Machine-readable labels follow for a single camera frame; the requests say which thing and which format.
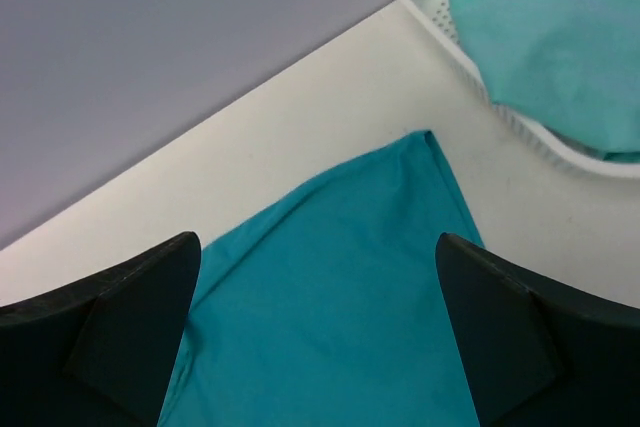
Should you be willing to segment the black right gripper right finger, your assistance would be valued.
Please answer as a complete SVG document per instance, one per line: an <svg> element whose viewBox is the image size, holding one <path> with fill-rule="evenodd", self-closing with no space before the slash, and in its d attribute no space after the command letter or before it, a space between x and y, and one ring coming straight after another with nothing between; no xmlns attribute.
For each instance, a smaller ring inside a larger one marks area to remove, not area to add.
<svg viewBox="0 0 640 427"><path fill-rule="evenodd" d="M638 425L638 309L457 235L441 235L435 256L481 425Z"/></svg>

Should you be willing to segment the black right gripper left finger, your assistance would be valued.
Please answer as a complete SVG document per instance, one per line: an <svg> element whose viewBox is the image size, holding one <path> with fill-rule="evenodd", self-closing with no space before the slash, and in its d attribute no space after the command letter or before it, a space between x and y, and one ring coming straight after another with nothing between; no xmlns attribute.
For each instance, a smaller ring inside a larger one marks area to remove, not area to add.
<svg viewBox="0 0 640 427"><path fill-rule="evenodd" d="M201 263L193 232L1 309L4 426L154 426Z"/></svg>

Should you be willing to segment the teal t shirt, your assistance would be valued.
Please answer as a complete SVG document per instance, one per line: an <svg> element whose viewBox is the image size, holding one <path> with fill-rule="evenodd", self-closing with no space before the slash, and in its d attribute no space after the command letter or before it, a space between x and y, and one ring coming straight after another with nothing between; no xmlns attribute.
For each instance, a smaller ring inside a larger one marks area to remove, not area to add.
<svg viewBox="0 0 640 427"><path fill-rule="evenodd" d="M163 426L474 426L435 266L480 235L435 136L338 165L210 243Z"/></svg>

